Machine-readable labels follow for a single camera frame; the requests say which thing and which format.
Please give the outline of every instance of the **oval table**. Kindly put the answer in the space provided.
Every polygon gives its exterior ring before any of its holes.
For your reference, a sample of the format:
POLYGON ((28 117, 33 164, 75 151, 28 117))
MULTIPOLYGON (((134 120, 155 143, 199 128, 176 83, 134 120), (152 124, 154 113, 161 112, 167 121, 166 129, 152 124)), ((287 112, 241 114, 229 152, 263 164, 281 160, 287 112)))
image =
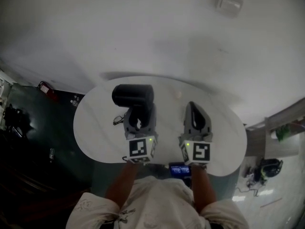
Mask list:
POLYGON ((113 125, 117 116, 123 116, 127 108, 116 106, 112 91, 119 84, 150 84, 154 90, 157 109, 158 145, 153 163, 167 165, 183 162, 178 136, 183 132, 184 112, 188 102, 199 104, 212 121, 215 152, 207 172, 226 176, 241 164, 247 146, 243 123, 228 107, 214 97, 192 85, 162 77, 124 77, 95 87, 89 91, 77 107, 73 129, 77 144, 88 157, 104 163, 123 163, 128 142, 123 124, 113 125))

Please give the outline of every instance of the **forearm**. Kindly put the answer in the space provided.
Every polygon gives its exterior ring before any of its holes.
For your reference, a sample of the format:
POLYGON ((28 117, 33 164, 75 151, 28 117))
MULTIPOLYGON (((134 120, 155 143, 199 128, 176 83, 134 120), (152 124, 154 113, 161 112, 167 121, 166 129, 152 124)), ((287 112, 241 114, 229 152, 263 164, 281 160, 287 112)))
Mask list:
POLYGON ((216 202, 216 194, 211 186, 209 177, 201 167, 192 167, 192 190, 195 207, 198 213, 204 207, 216 202))
POLYGON ((112 200, 122 208, 132 190, 137 171, 138 164, 128 161, 119 176, 107 189, 105 198, 112 200))

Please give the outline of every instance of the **red object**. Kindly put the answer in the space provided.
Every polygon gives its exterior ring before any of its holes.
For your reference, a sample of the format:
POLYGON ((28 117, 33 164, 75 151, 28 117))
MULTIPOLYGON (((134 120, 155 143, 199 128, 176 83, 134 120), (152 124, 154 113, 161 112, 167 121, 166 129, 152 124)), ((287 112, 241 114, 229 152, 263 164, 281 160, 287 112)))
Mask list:
POLYGON ((46 84, 45 82, 40 82, 38 85, 38 88, 44 92, 50 99, 54 100, 54 101, 58 101, 58 96, 57 94, 54 92, 54 90, 52 88, 49 87, 48 84, 46 84))

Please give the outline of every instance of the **green object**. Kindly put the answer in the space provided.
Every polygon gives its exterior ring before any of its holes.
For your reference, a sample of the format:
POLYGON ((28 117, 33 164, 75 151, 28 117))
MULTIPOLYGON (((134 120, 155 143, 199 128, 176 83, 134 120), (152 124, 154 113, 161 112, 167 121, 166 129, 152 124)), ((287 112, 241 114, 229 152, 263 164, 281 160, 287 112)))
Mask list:
POLYGON ((289 125, 283 125, 279 128, 276 129, 275 131, 276 137, 279 140, 279 142, 282 142, 283 140, 285 140, 286 138, 288 138, 290 136, 290 128, 289 125))

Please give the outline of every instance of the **black cylindrical object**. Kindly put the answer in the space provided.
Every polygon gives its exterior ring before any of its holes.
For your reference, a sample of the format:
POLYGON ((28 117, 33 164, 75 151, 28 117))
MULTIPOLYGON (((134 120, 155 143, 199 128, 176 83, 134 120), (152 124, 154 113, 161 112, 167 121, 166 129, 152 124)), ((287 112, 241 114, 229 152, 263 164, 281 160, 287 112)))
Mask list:
POLYGON ((114 88, 112 100, 119 107, 142 107, 150 109, 153 105, 153 87, 141 84, 121 84, 114 88))

